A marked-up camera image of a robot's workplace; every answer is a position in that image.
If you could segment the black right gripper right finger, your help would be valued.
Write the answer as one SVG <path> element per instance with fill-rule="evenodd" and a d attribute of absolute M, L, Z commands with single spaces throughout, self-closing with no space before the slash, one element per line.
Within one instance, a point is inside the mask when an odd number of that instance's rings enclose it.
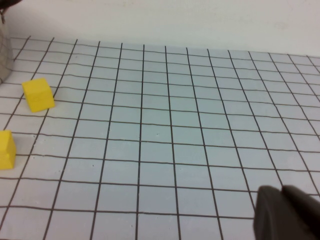
<path fill-rule="evenodd" d="M 285 185 L 281 190 L 290 202 L 300 220 L 306 225 L 316 240 L 320 239 L 320 202 L 293 185 Z"/>

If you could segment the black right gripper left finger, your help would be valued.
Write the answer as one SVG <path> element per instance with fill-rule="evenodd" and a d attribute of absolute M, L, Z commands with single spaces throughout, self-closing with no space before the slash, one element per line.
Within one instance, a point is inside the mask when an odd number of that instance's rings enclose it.
<path fill-rule="evenodd" d="M 314 240 L 282 189 L 259 187 L 253 220 L 257 240 Z"/>

